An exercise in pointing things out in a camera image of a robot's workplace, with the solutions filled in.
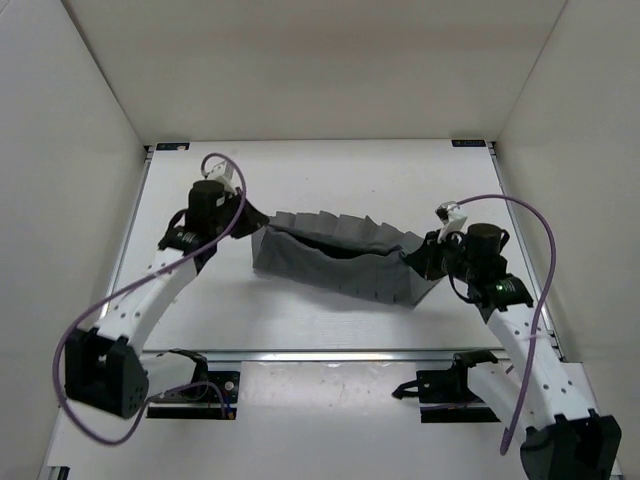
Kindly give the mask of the grey pleated skirt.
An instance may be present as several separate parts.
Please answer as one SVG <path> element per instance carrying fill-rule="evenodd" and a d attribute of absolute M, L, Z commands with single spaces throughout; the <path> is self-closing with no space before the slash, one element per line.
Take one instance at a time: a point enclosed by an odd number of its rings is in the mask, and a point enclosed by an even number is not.
<path fill-rule="evenodd" d="M 251 237 L 256 271 L 409 309 L 438 285 L 404 262 L 421 244 L 411 231 L 327 211 L 279 211 Z"/>

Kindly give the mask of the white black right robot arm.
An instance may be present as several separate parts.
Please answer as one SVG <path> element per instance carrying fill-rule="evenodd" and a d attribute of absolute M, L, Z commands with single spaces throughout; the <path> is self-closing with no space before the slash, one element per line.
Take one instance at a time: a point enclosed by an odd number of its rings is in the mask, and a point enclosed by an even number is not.
<path fill-rule="evenodd" d="M 516 372 L 509 376 L 495 360 L 459 355 L 461 366 L 448 376 L 449 391 L 460 400 L 480 398 L 505 425 L 501 449 L 519 444 L 530 479 L 607 479 L 622 431 L 611 415 L 600 415 L 576 387 L 551 341 L 539 328 L 539 304 L 509 273 L 502 250 L 508 233 L 479 223 L 467 231 L 426 234 L 404 261 L 427 280 L 447 278 L 467 287 L 463 301 L 475 306 L 508 354 Z"/>

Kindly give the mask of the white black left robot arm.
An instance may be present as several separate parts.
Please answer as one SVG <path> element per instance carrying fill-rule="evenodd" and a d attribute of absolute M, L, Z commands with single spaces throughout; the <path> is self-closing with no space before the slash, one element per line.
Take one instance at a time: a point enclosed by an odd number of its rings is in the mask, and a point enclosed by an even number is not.
<path fill-rule="evenodd" d="M 218 242 L 241 239 L 267 225 L 268 217 L 226 182 L 193 184 L 186 208 L 178 211 L 158 243 L 144 285 L 122 295 L 90 329 L 75 329 L 65 342 L 68 398 L 131 418 L 145 401 L 174 389 L 197 398 L 208 389 L 204 357 L 171 349 L 144 357 L 144 346 L 165 311 L 216 254 Z"/>

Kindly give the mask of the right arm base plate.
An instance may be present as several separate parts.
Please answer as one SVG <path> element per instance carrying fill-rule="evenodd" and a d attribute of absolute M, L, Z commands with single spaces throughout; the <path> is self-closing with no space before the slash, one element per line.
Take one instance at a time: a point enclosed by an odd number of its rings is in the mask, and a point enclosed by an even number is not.
<path fill-rule="evenodd" d="M 392 397 L 418 400 L 422 424 L 498 423 L 493 411 L 467 387 L 453 367 L 418 370 L 416 379 L 400 384 Z"/>

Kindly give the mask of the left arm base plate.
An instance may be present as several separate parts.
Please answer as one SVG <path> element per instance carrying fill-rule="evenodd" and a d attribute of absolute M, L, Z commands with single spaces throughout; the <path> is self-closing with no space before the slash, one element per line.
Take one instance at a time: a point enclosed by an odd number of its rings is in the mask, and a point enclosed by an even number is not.
<path fill-rule="evenodd" d="M 210 363 L 199 385 L 164 394 L 149 403 L 146 417 L 158 420 L 234 421 L 238 417 L 241 364 Z"/>

